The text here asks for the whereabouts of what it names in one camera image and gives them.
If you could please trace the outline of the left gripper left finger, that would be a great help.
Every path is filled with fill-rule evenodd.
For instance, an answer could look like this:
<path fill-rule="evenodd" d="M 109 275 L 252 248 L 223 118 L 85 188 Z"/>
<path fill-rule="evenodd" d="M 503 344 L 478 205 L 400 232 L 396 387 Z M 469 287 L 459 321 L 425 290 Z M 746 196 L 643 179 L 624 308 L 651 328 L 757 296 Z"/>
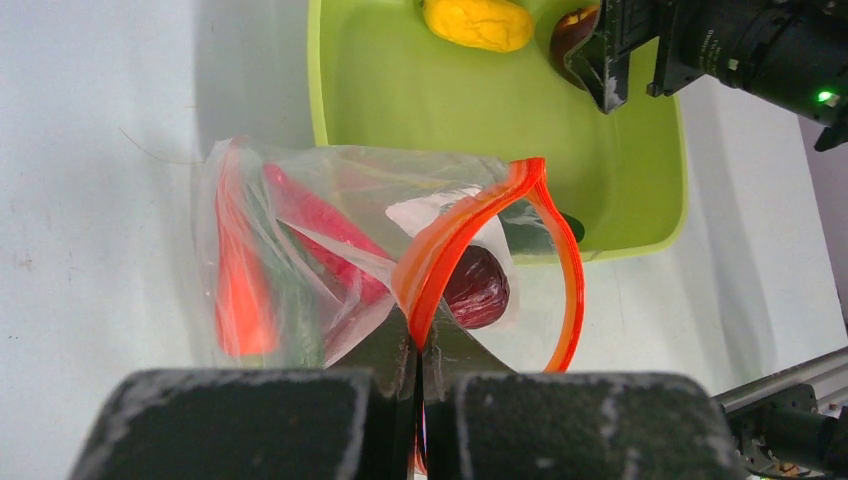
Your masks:
<path fill-rule="evenodd" d="M 326 369 L 156 369 L 100 410 L 75 479 L 409 479 L 417 353 L 392 308 Z"/>

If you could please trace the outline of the red chili pepper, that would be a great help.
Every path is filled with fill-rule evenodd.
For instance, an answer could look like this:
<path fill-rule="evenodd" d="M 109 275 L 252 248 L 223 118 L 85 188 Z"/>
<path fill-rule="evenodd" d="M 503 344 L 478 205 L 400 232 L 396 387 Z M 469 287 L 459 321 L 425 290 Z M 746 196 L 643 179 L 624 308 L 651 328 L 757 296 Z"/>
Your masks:
<path fill-rule="evenodd" d="M 262 174 L 277 218 L 297 228 L 295 236 L 330 279 L 344 292 L 358 293 L 366 305 L 389 294 L 380 280 L 308 235 L 315 233 L 381 259 L 389 257 L 387 252 L 334 206 L 292 179 L 279 166 L 266 164 Z"/>

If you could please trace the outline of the orange carrot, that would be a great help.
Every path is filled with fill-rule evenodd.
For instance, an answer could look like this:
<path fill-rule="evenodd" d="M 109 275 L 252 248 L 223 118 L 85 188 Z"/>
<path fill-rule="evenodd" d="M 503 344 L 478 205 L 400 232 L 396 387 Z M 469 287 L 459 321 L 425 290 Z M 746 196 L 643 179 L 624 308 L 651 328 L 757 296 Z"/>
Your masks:
<path fill-rule="evenodd" d="M 232 357 L 259 356 L 278 346 L 269 282 L 246 211 L 239 155 L 223 157 L 214 197 L 218 267 L 214 300 L 219 346 Z"/>

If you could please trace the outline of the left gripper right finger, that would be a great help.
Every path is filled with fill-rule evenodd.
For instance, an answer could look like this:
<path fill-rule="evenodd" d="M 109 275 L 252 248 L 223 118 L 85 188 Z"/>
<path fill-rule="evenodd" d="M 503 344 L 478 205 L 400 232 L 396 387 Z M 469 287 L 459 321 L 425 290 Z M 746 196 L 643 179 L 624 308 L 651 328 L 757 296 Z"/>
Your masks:
<path fill-rule="evenodd" d="M 743 479 L 717 403 L 656 372 L 518 373 L 437 311 L 421 357 L 431 479 Z"/>

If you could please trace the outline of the dark purple mangosteen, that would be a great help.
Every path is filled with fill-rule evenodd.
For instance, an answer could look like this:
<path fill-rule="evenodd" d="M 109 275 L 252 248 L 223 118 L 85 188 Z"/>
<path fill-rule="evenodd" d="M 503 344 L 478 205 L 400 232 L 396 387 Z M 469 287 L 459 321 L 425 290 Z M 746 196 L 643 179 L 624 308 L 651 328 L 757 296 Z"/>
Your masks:
<path fill-rule="evenodd" d="M 598 5 L 591 5 L 565 14 L 554 26 L 549 42 L 551 65 L 562 78 L 581 90 L 584 87 L 567 68 L 566 56 L 592 33 L 598 10 Z"/>

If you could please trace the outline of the long green cucumber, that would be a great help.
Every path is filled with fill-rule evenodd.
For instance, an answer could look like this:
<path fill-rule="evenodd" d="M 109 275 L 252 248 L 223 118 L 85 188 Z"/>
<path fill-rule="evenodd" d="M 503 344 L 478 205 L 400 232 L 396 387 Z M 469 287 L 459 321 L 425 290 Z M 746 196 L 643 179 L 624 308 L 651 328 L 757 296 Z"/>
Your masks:
<path fill-rule="evenodd" d="M 266 196 L 246 195 L 250 219 L 276 315 L 282 365 L 321 368 L 324 337 L 316 321 L 316 298 L 305 276 L 304 251 L 293 232 L 276 219 Z"/>

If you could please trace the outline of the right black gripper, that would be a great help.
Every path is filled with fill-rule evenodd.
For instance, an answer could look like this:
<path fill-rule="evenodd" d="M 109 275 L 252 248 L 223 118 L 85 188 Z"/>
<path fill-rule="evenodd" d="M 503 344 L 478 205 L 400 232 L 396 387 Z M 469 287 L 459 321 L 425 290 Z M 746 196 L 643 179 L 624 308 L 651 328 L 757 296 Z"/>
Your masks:
<path fill-rule="evenodd" d="M 661 1 L 654 97 L 707 75 L 823 126 L 814 148 L 847 141 L 844 1 Z M 630 54 L 656 36 L 656 3 L 602 1 L 577 11 L 564 66 L 597 108 L 628 99 Z"/>

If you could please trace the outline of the short dark green cucumber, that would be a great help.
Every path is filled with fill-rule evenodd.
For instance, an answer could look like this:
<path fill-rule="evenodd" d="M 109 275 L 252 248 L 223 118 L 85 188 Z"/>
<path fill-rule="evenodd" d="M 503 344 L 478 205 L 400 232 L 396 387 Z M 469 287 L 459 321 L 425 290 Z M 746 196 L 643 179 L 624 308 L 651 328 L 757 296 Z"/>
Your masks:
<path fill-rule="evenodd" d="M 586 229 L 585 229 L 584 224 L 580 220 L 578 220 L 576 217 L 568 215 L 564 212 L 561 212 L 561 216 L 567 222 L 576 242 L 580 243 L 585 238 L 585 235 L 586 235 Z"/>

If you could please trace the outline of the yellow corn cob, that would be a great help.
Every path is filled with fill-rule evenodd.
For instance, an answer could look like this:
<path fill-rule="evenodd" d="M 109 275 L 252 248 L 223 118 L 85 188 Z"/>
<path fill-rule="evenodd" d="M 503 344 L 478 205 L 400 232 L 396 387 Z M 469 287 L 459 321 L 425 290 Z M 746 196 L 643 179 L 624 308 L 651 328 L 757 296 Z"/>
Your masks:
<path fill-rule="evenodd" d="M 512 1 L 427 0 L 423 19 L 437 37 L 450 43 L 496 53 L 524 48 L 533 36 L 533 16 Z"/>

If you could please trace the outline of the clear zip bag orange zipper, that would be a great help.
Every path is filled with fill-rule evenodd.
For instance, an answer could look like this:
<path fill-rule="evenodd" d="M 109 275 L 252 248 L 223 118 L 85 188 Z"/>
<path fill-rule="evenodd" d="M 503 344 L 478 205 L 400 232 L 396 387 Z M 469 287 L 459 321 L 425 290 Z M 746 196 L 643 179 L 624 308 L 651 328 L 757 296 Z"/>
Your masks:
<path fill-rule="evenodd" d="M 505 163 L 491 157 L 356 145 L 307 149 L 273 147 L 237 136 L 217 142 L 202 163 L 195 188 L 195 241 L 206 309 L 219 350 L 237 360 L 283 366 L 278 346 L 259 356 L 232 357 L 216 334 L 218 267 L 215 189 L 225 153 L 240 158 L 245 194 L 267 197 L 266 164 L 330 203 L 379 247 L 387 259 L 310 233 L 312 240 L 380 280 L 389 294 L 366 305 L 329 278 L 295 236 L 324 337 L 323 367 L 338 362 L 398 308 L 417 347 L 427 341 L 443 292 L 469 245 L 489 250 L 510 286 L 506 312 L 495 323 L 466 330 L 507 367 L 563 372 L 577 350 L 585 314 L 582 258 L 547 188 L 543 158 Z"/>

